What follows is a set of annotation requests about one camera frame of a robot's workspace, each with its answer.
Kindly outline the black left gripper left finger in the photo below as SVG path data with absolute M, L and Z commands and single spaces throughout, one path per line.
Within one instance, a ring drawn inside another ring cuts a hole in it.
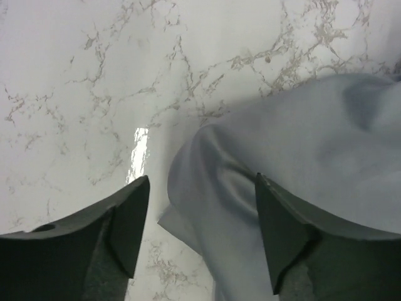
M 2 300 L 123 300 L 135 274 L 150 181 L 30 232 L 1 236 Z

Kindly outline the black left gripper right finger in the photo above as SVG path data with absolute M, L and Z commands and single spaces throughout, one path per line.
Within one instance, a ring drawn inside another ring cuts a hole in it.
M 288 300 L 400 299 L 400 235 L 331 214 L 262 174 L 255 190 L 275 295 Z

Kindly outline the grey pillowcase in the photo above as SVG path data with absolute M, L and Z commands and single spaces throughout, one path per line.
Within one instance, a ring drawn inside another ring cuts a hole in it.
M 159 225 L 203 257 L 216 300 L 288 300 L 271 286 L 258 174 L 331 214 L 400 235 L 400 77 L 324 77 L 253 101 L 180 148 Z

